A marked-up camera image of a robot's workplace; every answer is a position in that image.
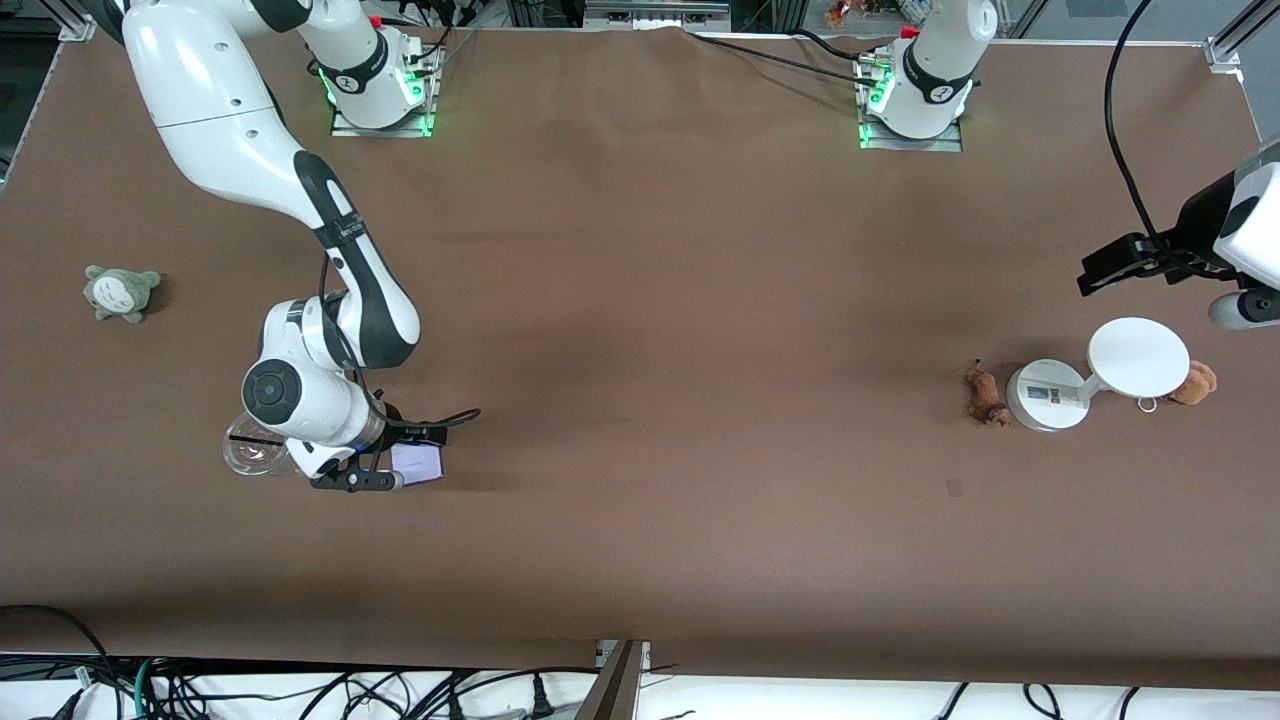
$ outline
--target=metal mounting plate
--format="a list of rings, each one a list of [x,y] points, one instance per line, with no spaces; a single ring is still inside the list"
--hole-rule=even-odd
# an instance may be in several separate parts
[[[877,49],[877,51],[867,55],[867,60],[854,61],[854,74],[879,81],[883,74],[881,68],[883,68],[883,63],[886,61],[892,65],[892,56],[887,56]],[[876,88],[861,85],[855,90],[858,102],[858,142],[863,149],[915,150],[918,152],[960,152],[963,150],[959,119],[951,120],[951,124],[947,126],[947,129],[942,131],[942,135],[928,140],[902,137],[888,129],[884,120],[868,110],[870,96],[874,91]]]
[[[435,111],[440,102],[440,76],[444,70],[444,56],[445,49],[440,46],[416,67],[408,68],[426,73],[422,78],[407,83],[411,90],[421,91],[426,100],[404,115],[401,122],[384,128],[362,128],[343,117],[330,100],[329,105],[334,106],[334,113],[329,135],[334,137],[431,137],[435,132]]]

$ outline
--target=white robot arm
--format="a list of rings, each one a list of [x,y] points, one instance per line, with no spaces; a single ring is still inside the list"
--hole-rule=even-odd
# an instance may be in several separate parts
[[[128,50],[182,173],[219,197],[306,224],[347,286],[273,307],[242,387],[244,407],[287,438],[308,477],[332,475],[388,432],[385,406],[343,372],[403,363],[419,341],[419,316],[333,170],[285,129],[242,38],[298,29],[334,102],[362,127],[393,124],[422,102],[406,81],[421,45],[375,29],[358,0],[108,0],[105,8],[100,19]]]
[[[919,36],[876,51],[892,56],[892,74],[868,109],[902,137],[942,135],[964,111],[973,72],[998,26],[991,0],[933,0]]]
[[[1080,295],[1152,275],[1174,284],[1192,277],[1190,268],[1239,287],[1210,305],[1219,327],[1280,323],[1280,136],[1193,195],[1178,223],[1160,234],[1167,250],[1143,233],[1129,233],[1082,260]]]

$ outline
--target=lamp base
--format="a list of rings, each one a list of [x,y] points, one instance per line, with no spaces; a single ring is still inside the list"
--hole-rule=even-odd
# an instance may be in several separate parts
[[[1009,378],[1009,410],[1033,430],[1056,433],[1080,424],[1089,398],[1080,392],[1084,378],[1059,360],[1037,360]]]

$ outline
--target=small brown plush toy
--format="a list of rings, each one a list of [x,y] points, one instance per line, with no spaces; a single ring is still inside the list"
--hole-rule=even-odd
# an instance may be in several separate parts
[[[1009,406],[1000,401],[996,377],[979,368],[982,360],[973,361],[973,369],[964,377],[969,386],[969,414],[988,425],[1007,428],[1014,424]]]
[[[1192,369],[1187,374],[1187,379],[1178,389],[1165,397],[1179,405],[1198,405],[1215,389],[1217,389],[1217,375],[1213,374],[1213,370],[1199,360],[1192,360]]]

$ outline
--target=gray plush toy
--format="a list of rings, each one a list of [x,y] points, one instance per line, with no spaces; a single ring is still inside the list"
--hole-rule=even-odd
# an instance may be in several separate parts
[[[131,323],[142,322],[142,310],[151,300],[151,290],[160,284],[160,273],[108,270],[99,265],[84,268],[88,284],[84,297],[93,306],[99,320],[119,315]]]

